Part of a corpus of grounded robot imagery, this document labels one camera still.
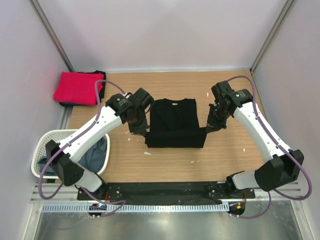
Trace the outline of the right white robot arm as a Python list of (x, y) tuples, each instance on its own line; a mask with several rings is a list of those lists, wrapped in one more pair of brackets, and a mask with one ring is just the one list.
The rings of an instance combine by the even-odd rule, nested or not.
[(303, 153), (292, 150), (271, 128), (259, 107), (253, 102), (253, 96), (247, 89), (235, 91), (227, 81), (215, 84), (211, 91), (215, 97), (209, 105), (206, 132), (217, 132), (227, 127), (227, 119), (238, 120), (258, 147), (263, 165), (254, 171), (241, 171), (229, 175), (225, 192), (231, 198), (237, 198), (244, 189), (260, 188), (272, 191), (297, 180), (299, 164), (304, 161)]

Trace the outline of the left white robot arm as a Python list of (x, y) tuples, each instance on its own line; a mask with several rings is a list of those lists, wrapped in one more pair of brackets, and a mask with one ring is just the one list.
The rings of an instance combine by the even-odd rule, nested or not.
[(102, 137), (122, 124), (128, 124), (134, 135), (145, 136), (147, 118), (145, 109), (154, 102), (143, 88), (134, 94), (112, 95), (97, 115), (69, 137), (45, 145), (47, 162), (66, 187), (77, 186), (95, 200), (101, 200), (107, 192), (107, 184), (79, 161), (82, 156)]

